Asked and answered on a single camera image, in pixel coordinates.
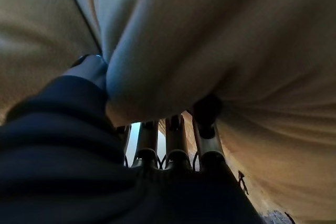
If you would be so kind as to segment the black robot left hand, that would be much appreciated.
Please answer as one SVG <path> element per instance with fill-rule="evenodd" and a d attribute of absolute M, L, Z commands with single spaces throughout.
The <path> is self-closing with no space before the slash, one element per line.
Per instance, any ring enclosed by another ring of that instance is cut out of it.
<path fill-rule="evenodd" d="M 1 223 L 262 223 L 230 171 L 215 126 L 218 105 L 194 119 L 194 170 L 181 115 L 140 126 L 131 167 L 130 127 L 105 107 L 107 64 L 85 55 L 39 93 L 15 105 L 1 126 Z"/>

